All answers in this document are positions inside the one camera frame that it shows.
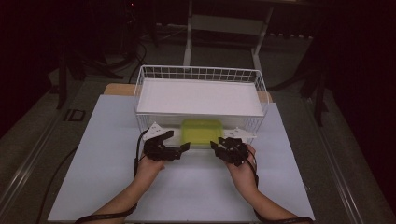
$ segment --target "floor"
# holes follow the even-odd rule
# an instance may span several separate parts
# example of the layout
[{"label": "floor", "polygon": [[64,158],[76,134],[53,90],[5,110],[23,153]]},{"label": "floor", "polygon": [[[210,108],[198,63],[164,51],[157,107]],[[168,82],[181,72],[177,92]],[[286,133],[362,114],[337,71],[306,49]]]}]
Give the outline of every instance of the floor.
[{"label": "floor", "polygon": [[[139,57],[146,55],[147,64],[182,65],[185,28],[163,28],[159,35],[158,48],[146,35],[141,37]],[[248,39],[230,45],[221,40],[207,41],[203,34],[196,36],[191,65],[253,67]],[[292,77],[309,44],[310,39],[268,36],[260,53],[266,86]],[[32,223],[38,217],[37,223],[48,223],[46,217],[73,157],[67,155],[78,146],[98,96],[108,83],[129,82],[135,67],[136,63],[132,63],[115,71],[123,79],[105,78],[87,68],[84,81],[68,79],[68,100],[63,109],[55,109],[57,95],[45,94],[0,140],[0,223]],[[56,83],[57,71],[49,76]],[[313,99],[301,98],[298,93],[301,85],[298,82],[271,94],[279,107],[316,223],[396,223],[332,93],[326,91],[329,112],[323,113],[324,125],[319,127],[312,116]],[[86,111],[85,118],[65,119],[68,109]],[[16,188],[9,189],[10,184]]]}]

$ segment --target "white paper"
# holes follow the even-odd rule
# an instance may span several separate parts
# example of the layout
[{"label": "white paper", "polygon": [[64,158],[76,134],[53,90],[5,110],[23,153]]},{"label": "white paper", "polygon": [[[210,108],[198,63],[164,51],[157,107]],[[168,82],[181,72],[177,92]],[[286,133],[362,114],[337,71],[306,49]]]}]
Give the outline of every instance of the white paper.
[{"label": "white paper", "polygon": [[[87,216],[126,187],[133,179],[138,135],[133,98],[102,95],[49,221]],[[296,215],[314,218],[276,104],[270,104],[252,145],[257,149],[259,189]],[[165,166],[127,221],[257,221],[213,150],[191,149]]]},{"label": "white paper", "polygon": [[254,83],[145,78],[141,114],[263,117]]}]

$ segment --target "table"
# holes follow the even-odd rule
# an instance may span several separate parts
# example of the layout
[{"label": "table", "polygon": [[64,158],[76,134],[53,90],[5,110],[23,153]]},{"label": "table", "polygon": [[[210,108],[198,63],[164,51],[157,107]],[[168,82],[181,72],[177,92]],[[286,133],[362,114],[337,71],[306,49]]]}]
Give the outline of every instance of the table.
[{"label": "table", "polygon": [[[134,113],[130,96],[133,87],[110,84],[99,98],[49,221],[73,221],[86,216],[132,180],[134,146],[140,132],[134,117],[125,113]],[[259,189],[297,215],[314,218],[276,111],[276,105],[270,104],[258,139],[253,142],[255,148],[262,148],[262,153],[257,154],[262,180]],[[126,221],[252,222],[257,218],[214,152],[191,149],[180,161],[166,164]]]}]

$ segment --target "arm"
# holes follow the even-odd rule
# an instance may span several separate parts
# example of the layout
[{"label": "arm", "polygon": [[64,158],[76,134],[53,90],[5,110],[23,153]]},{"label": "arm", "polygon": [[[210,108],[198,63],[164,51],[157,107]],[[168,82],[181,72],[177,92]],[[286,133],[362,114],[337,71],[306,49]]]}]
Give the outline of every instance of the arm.
[{"label": "arm", "polygon": [[[94,215],[113,214],[127,211],[132,208],[157,177],[158,173],[164,169],[164,161],[153,161],[144,157],[137,168],[136,176],[132,183],[120,194],[97,210]],[[125,217],[97,220],[88,223],[92,224],[116,224],[123,223]]]},{"label": "arm", "polygon": [[[251,146],[247,146],[247,149],[251,152],[247,159],[253,166],[255,166],[253,155],[256,153],[256,150]],[[238,167],[231,163],[226,163],[226,166],[231,173],[233,183],[239,193],[254,208],[254,210],[260,214],[260,216],[268,220],[297,217],[293,213],[271,201],[257,189],[254,174],[247,163],[243,163]]]}]

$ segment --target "hand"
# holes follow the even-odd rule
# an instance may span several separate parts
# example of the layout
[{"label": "hand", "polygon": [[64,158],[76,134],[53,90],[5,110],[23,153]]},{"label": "hand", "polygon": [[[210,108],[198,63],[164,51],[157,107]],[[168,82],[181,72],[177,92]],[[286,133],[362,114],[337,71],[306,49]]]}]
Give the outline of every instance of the hand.
[{"label": "hand", "polygon": [[[253,157],[253,155],[256,153],[256,149],[254,149],[251,145],[247,145],[247,150],[250,151],[248,153],[247,159],[256,170],[256,163]],[[225,164],[230,171],[231,177],[233,178],[233,183],[235,184],[239,193],[245,199],[249,194],[257,191],[255,176],[247,162],[244,162],[239,166],[235,166],[234,164],[228,162],[225,162]]]},{"label": "hand", "polygon": [[154,161],[142,154],[136,176],[134,177],[134,183],[143,191],[148,190],[158,173],[165,169],[164,165],[165,161]]}]

